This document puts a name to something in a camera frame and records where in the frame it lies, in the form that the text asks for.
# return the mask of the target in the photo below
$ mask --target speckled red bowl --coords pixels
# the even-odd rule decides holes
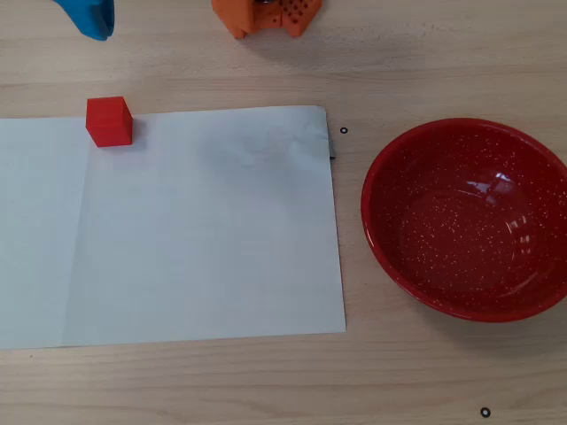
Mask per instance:
[[[386,273],[443,313],[517,321],[567,294],[567,167],[514,128],[408,131],[370,167],[361,208]]]

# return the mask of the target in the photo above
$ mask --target red cube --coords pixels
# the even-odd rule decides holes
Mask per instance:
[[[124,97],[87,101],[87,130],[99,148],[132,144],[132,123]]]

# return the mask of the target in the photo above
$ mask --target blue object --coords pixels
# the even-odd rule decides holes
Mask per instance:
[[[55,0],[84,35],[104,41],[114,31],[114,0]]]

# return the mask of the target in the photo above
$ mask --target orange plastic part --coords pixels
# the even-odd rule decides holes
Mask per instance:
[[[235,36],[244,38],[264,28],[284,27],[299,37],[322,6],[322,0],[212,0],[213,9]]]

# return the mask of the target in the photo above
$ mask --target wooden table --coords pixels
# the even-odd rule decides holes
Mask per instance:
[[[501,121],[567,161],[567,3],[325,3],[298,40],[235,41],[207,0],[119,0],[100,43],[49,0],[0,0],[2,118],[82,115],[88,97],[113,95],[137,113],[325,106],[348,323],[344,335],[0,352],[2,425],[567,423],[567,304],[501,325],[436,313],[385,275],[359,214],[372,159],[428,120]]]

